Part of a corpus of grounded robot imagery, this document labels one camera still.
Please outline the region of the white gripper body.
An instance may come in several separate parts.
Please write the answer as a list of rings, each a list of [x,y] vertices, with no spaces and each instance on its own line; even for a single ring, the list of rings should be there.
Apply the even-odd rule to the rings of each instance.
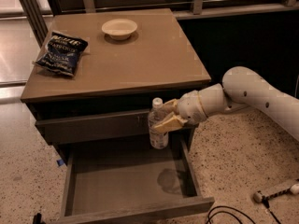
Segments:
[[[186,120],[187,124],[196,125],[207,119],[200,101],[199,91],[185,93],[178,99],[178,114]]]

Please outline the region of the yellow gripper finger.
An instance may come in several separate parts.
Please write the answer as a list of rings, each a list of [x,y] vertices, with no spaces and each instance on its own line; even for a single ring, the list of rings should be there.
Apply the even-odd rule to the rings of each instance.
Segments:
[[[172,99],[163,104],[163,111],[166,113],[178,112],[178,100]]]
[[[152,129],[158,133],[168,133],[176,130],[180,130],[188,121],[181,115],[177,115],[174,112],[168,114],[163,120],[158,121],[152,125]]]

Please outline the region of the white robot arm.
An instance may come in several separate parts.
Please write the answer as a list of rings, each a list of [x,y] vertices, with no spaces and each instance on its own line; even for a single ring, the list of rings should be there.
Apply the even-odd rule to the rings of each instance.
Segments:
[[[247,67],[229,69],[216,84],[200,91],[190,91],[164,104],[166,117],[153,125],[159,133],[197,125],[208,117],[230,114],[247,106],[265,113],[294,139],[299,140],[299,100],[271,86]]]

